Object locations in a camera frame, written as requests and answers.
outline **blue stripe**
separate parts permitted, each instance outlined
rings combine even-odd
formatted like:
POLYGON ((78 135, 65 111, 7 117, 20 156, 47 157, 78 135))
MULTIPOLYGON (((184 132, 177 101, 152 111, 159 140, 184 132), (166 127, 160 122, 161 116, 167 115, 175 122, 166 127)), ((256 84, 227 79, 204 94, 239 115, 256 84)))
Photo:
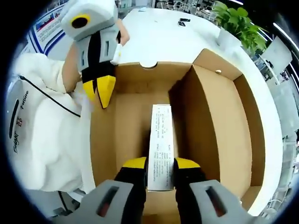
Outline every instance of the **blue stripe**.
POLYGON ((51 41, 53 41, 56 37, 58 37, 62 33, 63 33, 63 30, 60 30, 53 38, 51 38, 51 40, 48 41, 48 43, 46 44, 46 46, 43 50, 46 51, 46 48, 50 45, 51 41))
POLYGON ((28 36, 29 36, 29 39, 30 39, 30 42, 31 42, 31 44, 32 44, 33 49, 34 49, 35 52, 37 53, 37 50, 36 50, 36 48, 35 48, 35 46, 34 46, 34 44, 33 44, 33 42, 32 42, 31 36, 30 36, 30 35, 28 35, 28 36))
POLYGON ((46 49, 45 51, 45 55, 48 56, 49 51, 55 46, 55 44, 57 44, 58 41, 61 40, 61 38, 63 38, 65 36, 65 32, 63 32, 55 41, 52 42, 52 44, 48 47, 48 49, 46 49))
POLYGON ((36 34, 35 34, 33 28, 31 28, 31 34, 32 34, 33 40, 36 43, 37 49, 39 50, 40 53, 43 53, 43 50, 42 50, 41 46, 39 45, 39 42, 38 42, 38 40, 36 38, 36 34))

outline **table surface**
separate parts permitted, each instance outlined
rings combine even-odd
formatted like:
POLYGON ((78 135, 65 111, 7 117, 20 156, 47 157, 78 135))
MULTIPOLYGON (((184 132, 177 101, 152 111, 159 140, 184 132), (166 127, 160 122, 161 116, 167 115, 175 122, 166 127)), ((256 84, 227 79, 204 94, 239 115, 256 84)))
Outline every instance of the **table surface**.
POLYGON ((216 44, 220 29, 211 22, 183 12, 147 8, 133 9, 124 19, 130 41, 123 47, 121 63, 139 62, 151 67, 157 62, 192 63, 204 49, 210 49, 237 67, 246 77, 260 112, 265 139, 265 171, 262 188, 249 209, 257 216, 277 189, 282 167, 282 133, 273 97, 262 74, 240 47, 225 55, 216 44), (180 27, 180 18, 191 19, 180 27))

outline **open cardboard box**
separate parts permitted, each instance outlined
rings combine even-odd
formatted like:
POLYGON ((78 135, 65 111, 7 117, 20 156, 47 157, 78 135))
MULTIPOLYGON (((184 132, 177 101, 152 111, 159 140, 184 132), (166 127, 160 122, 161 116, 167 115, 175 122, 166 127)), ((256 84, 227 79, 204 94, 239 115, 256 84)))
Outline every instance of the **open cardboard box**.
MULTIPOLYGON (((96 102, 91 160, 96 186, 114 179, 125 161, 147 156, 153 104, 170 104, 175 157, 198 163, 249 209, 263 182, 265 145, 260 114, 244 75, 204 49, 193 64, 121 64, 109 107, 96 102)), ((145 222, 179 223, 175 190, 148 192, 145 222)))

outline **black cable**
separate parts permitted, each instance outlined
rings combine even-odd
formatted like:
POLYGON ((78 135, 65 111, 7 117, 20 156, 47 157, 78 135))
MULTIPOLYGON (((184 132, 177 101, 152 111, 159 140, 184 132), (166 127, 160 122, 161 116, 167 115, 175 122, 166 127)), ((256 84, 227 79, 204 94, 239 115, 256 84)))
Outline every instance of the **black cable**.
POLYGON ((49 96, 47 93, 45 93, 44 91, 42 91, 40 88, 38 88, 36 85, 34 85, 30 80, 26 79, 24 76, 19 76, 21 80, 24 80, 26 82, 28 82, 30 85, 32 85, 34 88, 36 88, 38 91, 40 91, 43 95, 45 95, 47 98, 49 98, 50 100, 52 100, 54 103, 58 104, 59 106, 61 106, 62 108, 64 108, 66 111, 70 112, 71 114, 77 116, 77 117, 81 117, 79 114, 71 111, 70 109, 66 108, 65 106, 63 106, 62 104, 60 104, 59 102, 57 102, 55 99, 53 99, 51 96, 49 96))
POLYGON ((68 211, 67 206, 66 206, 66 204, 65 204, 65 202, 64 202, 64 198, 62 197, 62 193, 61 193, 61 191, 58 191, 58 194, 59 194, 60 200, 61 200, 61 202, 62 202, 62 205, 64 206, 64 209, 65 209, 66 211, 68 211))

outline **white sleeve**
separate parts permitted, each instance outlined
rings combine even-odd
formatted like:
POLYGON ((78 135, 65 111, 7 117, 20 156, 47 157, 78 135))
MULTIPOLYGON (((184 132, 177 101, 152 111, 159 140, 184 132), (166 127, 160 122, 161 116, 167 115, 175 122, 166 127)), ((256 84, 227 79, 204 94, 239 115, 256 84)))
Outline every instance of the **white sleeve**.
POLYGON ((28 79, 38 76, 47 88, 66 93, 62 80, 63 64, 63 61, 51 60, 44 54, 25 53, 15 61, 14 71, 28 79))

